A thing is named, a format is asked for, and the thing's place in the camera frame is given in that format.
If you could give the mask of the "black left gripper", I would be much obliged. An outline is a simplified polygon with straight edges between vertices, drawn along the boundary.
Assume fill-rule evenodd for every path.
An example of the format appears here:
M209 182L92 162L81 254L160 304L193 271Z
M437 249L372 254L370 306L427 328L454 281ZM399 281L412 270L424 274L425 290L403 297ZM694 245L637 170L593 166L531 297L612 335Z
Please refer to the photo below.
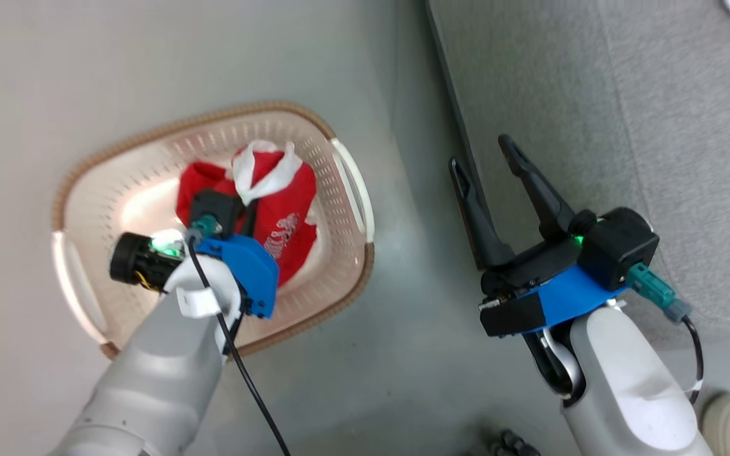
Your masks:
M121 233L111 251L109 277L114 282L141 286L161 293L174 269L183 262L180 241L162 244L154 237L133 232Z

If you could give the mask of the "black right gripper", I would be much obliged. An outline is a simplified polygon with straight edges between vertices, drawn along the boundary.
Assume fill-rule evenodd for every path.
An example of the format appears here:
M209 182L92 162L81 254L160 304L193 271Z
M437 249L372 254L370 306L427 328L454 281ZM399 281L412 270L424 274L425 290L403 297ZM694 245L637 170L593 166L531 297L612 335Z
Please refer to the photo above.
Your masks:
M449 159L470 250L476 268L483 271L479 320L489 337L530 334L586 313L586 281L576 267L580 243L567 237L575 211L511 136L500 135L498 144L511 173L524 185L547 242L516 255L496 234L466 168Z

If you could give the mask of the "red and white jersey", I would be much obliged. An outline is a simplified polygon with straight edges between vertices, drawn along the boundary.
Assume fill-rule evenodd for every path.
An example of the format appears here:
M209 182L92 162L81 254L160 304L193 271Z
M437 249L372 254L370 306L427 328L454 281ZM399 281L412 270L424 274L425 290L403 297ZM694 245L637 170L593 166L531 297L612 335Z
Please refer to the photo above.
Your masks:
M175 204L175 215L183 225L190 219L193 198L206 189L238 196L245 206L257 205L252 237L278 264L279 286L304 266L317 239L316 225L307 220L317 184L312 167L299 158L294 142L248 142L226 167L192 162L180 176Z

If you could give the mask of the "grey fabric sofa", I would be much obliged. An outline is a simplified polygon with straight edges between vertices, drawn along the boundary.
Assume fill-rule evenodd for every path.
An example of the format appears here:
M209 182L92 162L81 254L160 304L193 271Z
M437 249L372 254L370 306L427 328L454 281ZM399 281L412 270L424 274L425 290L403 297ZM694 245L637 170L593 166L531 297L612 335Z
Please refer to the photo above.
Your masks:
M730 330L730 14L722 0L428 0L496 230L538 219L499 150L510 135L576 210L629 206L654 266L709 330Z

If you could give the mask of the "pink plastic laundry basket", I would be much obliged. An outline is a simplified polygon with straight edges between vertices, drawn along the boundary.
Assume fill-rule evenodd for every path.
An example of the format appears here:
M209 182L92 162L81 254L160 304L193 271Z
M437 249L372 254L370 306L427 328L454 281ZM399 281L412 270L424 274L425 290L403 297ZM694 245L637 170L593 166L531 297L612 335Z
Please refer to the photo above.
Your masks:
M174 122L79 162L61 182L51 216L53 263L81 328L113 360L154 308L147 289L114 282L108 262L125 231L182 229L174 206L193 161L226 165L244 144L292 142L312 167L308 214L317 240L304 267L278 291L269 320L245 318L236 341L249 356L325 322L365 290L376 260L373 205L347 147L318 113L291 101L261 101Z

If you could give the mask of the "small black floor object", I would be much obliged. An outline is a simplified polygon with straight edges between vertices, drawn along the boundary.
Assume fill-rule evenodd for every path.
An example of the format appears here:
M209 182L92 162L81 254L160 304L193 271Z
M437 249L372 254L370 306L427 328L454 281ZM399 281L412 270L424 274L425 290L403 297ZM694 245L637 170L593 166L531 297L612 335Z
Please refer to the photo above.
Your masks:
M533 445L509 428L490 435L486 450L489 456L541 456Z

